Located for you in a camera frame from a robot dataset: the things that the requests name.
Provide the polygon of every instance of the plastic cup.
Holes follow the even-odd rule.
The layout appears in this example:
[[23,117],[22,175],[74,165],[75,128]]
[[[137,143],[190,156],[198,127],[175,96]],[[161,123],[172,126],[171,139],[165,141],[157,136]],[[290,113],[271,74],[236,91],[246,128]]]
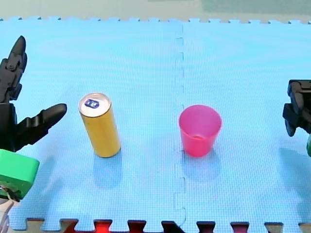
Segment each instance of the plastic cup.
[[222,120],[214,109],[193,105],[181,113],[179,127],[184,151],[190,156],[202,157],[212,149]]

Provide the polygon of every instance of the can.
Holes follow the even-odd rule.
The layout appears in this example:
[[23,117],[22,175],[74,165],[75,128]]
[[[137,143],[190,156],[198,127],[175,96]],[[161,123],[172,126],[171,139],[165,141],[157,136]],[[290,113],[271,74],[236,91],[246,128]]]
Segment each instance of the can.
[[121,149],[110,99],[102,93],[91,93],[79,102],[79,112],[95,153],[111,157]]

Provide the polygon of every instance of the blue foam mat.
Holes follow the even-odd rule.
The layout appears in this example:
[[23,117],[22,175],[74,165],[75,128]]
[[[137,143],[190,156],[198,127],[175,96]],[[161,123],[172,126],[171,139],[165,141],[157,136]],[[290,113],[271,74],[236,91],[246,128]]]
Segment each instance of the blue foam mat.
[[[215,221],[216,233],[230,232],[233,221],[249,222],[249,232],[265,232],[265,222],[300,232],[298,223],[310,221],[308,136],[289,138],[281,115],[288,80],[311,77],[310,27],[0,22],[7,35],[2,57],[20,34],[27,39],[19,119],[59,102],[69,107],[45,138],[21,150],[41,165],[30,193],[10,212],[12,228],[43,218],[43,230],[58,230],[69,218],[79,220],[79,231],[111,219],[112,231],[146,220],[146,232],[159,232],[161,221],[172,220],[188,233],[198,232],[197,221]],[[111,97],[122,139],[122,152],[109,160],[94,156],[77,111],[79,99],[94,91]],[[197,103],[219,111],[223,128],[209,157],[193,160],[181,151],[177,118]]]
[[[161,221],[181,225],[180,186],[174,173],[178,153],[175,34],[177,23],[80,21],[4,21],[1,55],[20,34],[27,40],[28,65],[15,102],[19,119],[56,103],[65,117],[34,146],[20,153],[40,160],[35,184],[10,212],[11,227],[26,218],[45,219],[43,230],[59,230],[61,219],[77,219],[77,231],[94,230],[96,219],[111,219],[112,231],[127,221],[147,221],[150,232]],[[78,102],[102,92],[113,103],[121,153],[94,155]]]
[[288,81],[311,78],[310,30],[303,24],[184,24],[180,104],[209,105],[223,119],[209,157],[183,156],[185,232],[198,232],[197,221],[215,221],[216,233],[231,232],[230,222],[249,222],[250,233],[266,232],[265,222],[301,232],[298,224],[310,222],[308,135],[298,130],[289,138],[282,118]]

